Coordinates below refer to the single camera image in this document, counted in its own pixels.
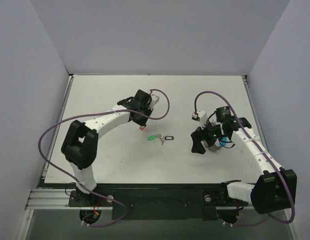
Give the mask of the large keyring blue handle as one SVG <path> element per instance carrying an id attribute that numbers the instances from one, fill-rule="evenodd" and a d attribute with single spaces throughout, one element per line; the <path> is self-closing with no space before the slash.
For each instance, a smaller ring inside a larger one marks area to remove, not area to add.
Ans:
<path id="1" fill-rule="evenodd" d="M 204 140 L 204 146 L 211 153 L 219 153 L 222 148 L 227 148 L 227 140 L 222 138 L 221 127 L 214 121 L 207 120 L 206 127 L 209 130 L 208 140 Z"/>

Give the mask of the black tag key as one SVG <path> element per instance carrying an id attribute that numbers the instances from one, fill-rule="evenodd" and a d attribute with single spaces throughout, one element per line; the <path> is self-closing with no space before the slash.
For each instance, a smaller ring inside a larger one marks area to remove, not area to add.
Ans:
<path id="1" fill-rule="evenodd" d="M 173 141 L 175 139 L 174 136 L 171 135 L 166 135 L 160 138 L 161 140 L 161 145 L 163 145 L 166 141 Z"/>

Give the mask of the green tag key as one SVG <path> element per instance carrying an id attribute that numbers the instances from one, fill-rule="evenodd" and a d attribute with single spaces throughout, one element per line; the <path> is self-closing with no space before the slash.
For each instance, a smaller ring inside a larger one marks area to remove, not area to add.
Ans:
<path id="1" fill-rule="evenodd" d="M 161 134 L 154 134 L 154 135 L 151 135 L 147 138 L 148 141 L 153 141 L 155 139 L 161 139 L 162 138 L 162 135 Z"/>

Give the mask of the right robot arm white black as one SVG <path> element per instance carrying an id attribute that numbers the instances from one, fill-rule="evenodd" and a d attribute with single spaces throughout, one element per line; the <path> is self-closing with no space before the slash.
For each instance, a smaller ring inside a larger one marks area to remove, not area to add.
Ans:
<path id="1" fill-rule="evenodd" d="M 200 125 L 190 135 L 193 142 L 191 152 L 203 155 L 205 145 L 212 147 L 223 138 L 228 138 L 246 157 L 258 177 L 255 184 L 240 180 L 226 182 L 225 188 L 218 192 L 219 201 L 229 205 L 234 200 L 240 200 L 251 204 L 259 214 L 294 206 L 297 187 L 295 172 L 284 169 L 274 160 L 246 118 L 236 118 L 228 106 L 219 107 L 214 113 L 215 125 L 205 111 L 198 110 L 192 114 L 191 118 Z"/>

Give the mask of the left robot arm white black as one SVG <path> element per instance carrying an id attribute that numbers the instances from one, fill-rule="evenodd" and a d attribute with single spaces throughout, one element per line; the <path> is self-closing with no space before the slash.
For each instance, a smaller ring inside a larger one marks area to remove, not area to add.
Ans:
<path id="1" fill-rule="evenodd" d="M 139 89 L 135 96 L 117 102 L 110 114 L 100 115 L 85 122 L 75 120 L 70 124 L 61 152 L 79 180 L 76 191 L 85 205 L 92 206 L 98 200 L 92 164 L 97 157 L 99 139 L 116 127 L 129 122 L 136 123 L 143 130 L 159 99 L 158 96 Z"/>

